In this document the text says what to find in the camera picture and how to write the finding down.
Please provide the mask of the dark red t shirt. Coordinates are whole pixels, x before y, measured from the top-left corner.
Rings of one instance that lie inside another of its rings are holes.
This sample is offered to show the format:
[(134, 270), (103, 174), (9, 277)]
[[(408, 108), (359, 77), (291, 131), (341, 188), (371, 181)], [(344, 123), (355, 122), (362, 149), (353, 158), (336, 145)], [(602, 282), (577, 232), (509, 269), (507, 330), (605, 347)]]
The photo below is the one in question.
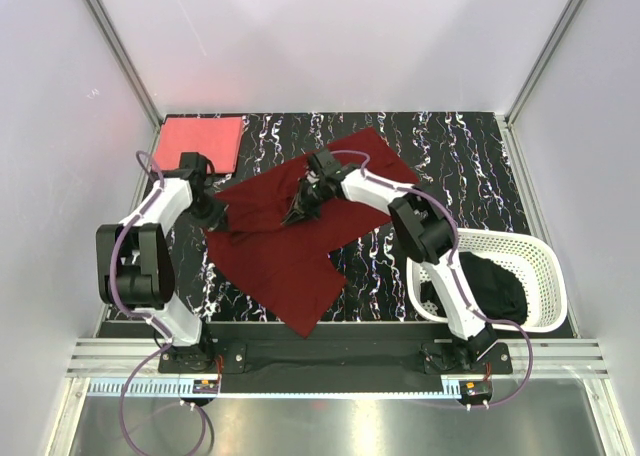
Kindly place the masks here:
[(228, 228), (206, 235), (209, 259), (225, 278), (303, 338), (346, 283), (330, 252), (390, 221), (364, 204), (333, 199), (319, 219), (283, 225), (306, 166), (298, 156), (217, 193)]

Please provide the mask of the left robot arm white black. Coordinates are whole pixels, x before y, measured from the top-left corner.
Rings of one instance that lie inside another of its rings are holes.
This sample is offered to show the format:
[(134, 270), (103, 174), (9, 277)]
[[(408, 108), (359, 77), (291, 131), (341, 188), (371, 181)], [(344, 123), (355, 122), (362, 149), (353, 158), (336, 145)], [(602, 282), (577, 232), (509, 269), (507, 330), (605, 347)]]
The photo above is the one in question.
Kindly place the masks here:
[(204, 372), (215, 365), (215, 343), (203, 320), (175, 293), (166, 236), (182, 215), (203, 230), (226, 230), (227, 205), (207, 193), (214, 165), (206, 156), (183, 152), (173, 170), (162, 170), (144, 151), (136, 159), (155, 181), (129, 216), (96, 231), (100, 298), (153, 328), (164, 340), (161, 356), (167, 361)]

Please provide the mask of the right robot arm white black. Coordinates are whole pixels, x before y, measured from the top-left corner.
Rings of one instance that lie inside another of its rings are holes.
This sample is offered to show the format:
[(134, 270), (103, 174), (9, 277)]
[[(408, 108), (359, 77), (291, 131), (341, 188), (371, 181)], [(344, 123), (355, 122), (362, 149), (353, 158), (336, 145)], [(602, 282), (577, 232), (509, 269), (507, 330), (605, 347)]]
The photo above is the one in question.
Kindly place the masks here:
[(357, 165), (343, 164), (339, 151), (322, 149), (306, 158), (304, 176), (288, 212), (284, 226), (320, 217), (324, 203), (339, 198), (359, 203), (388, 215), (406, 256), (425, 270), (444, 307), (452, 335), (453, 366), (476, 372), (490, 359), (497, 343), (491, 320), (475, 302), (461, 268), (459, 233), (448, 210), (417, 185), (379, 176), (367, 169), (370, 156)]

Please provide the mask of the folded pink t shirt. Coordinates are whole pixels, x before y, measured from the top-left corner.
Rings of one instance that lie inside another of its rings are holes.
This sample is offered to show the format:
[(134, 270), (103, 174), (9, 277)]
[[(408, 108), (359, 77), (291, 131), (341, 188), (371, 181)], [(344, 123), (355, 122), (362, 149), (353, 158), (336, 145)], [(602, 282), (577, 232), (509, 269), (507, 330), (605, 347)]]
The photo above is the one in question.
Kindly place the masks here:
[(162, 170), (172, 170), (183, 152), (197, 152), (213, 163), (216, 174), (231, 174), (236, 170), (243, 130), (241, 117), (169, 117), (153, 157)]

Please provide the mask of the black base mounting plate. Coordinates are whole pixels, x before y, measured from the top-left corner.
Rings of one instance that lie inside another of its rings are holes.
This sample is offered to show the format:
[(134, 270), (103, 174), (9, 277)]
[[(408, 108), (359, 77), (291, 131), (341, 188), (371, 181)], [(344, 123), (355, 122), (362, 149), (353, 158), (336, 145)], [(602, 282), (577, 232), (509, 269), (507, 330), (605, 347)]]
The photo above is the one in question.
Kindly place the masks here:
[(222, 381), (296, 381), (304, 385), (408, 386), (441, 378), (428, 357), (450, 350), (443, 324), (364, 322), (318, 324), (308, 338), (282, 323), (214, 323), (208, 327), (223, 356)]

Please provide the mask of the black garment in basket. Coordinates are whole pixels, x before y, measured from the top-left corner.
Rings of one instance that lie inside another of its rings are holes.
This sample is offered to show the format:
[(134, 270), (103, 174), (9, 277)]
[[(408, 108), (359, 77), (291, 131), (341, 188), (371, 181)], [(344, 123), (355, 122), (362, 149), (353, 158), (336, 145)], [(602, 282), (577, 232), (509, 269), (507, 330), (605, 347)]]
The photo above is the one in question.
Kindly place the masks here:
[(461, 252), (459, 258), (480, 310), (490, 319), (510, 320), (523, 326), (528, 317), (528, 303), (516, 275), (472, 252)]

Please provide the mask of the white plastic laundry basket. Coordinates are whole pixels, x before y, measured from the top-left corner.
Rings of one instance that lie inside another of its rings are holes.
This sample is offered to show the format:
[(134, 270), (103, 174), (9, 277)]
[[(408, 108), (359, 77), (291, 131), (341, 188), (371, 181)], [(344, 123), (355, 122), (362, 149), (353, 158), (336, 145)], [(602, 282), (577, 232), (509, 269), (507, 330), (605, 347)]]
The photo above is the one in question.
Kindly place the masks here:
[[(525, 234), (464, 229), (458, 230), (459, 252), (470, 252), (488, 259), (511, 272), (520, 281), (527, 301), (527, 319), (521, 325), (529, 334), (550, 333), (558, 329), (567, 317), (567, 295), (559, 261), (544, 241)], [(446, 255), (440, 263), (406, 261), (407, 297), (422, 318), (448, 325), (452, 334), (462, 340), (478, 335), (485, 329), (486, 312), (478, 305), (478, 293), (469, 286), (459, 257), (449, 266)], [(424, 284), (431, 283), (437, 291), (440, 307), (446, 315), (440, 317), (420, 301)]]

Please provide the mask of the left aluminium frame post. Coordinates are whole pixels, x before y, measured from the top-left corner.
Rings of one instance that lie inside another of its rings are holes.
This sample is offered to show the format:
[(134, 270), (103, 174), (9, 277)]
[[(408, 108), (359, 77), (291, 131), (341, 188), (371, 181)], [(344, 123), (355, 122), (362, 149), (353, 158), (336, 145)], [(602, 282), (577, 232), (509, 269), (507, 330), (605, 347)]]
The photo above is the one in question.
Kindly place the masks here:
[(111, 51), (121, 73), (126, 79), (152, 128), (158, 132), (164, 117), (147, 90), (131, 56), (118, 34), (116, 26), (102, 0), (83, 0), (97, 28)]

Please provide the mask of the aluminium frame post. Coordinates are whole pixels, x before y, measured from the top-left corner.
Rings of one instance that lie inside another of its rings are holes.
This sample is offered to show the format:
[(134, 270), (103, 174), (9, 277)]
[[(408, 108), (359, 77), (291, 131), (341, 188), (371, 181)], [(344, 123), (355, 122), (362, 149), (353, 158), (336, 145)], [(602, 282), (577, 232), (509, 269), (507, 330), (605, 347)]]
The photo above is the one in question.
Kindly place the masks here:
[(118, 34), (116, 26), (102, 0), (83, 0), (97, 28), (111, 51), (121, 73), (126, 79), (152, 128), (158, 132), (164, 117), (147, 90), (131, 56)]
[(586, 0), (567, 0), (565, 3), (515, 100), (504, 114), (508, 127), (514, 126), (585, 2)]

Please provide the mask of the right aluminium frame post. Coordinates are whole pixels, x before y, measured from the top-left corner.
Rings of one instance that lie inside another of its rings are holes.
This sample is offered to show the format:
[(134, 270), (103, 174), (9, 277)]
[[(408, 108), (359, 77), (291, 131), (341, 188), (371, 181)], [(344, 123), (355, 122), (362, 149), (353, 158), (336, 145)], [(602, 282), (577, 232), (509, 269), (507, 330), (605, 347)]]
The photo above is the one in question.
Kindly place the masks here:
[(508, 127), (514, 126), (585, 2), (586, 0), (567, 0), (565, 3), (515, 100), (504, 114)]

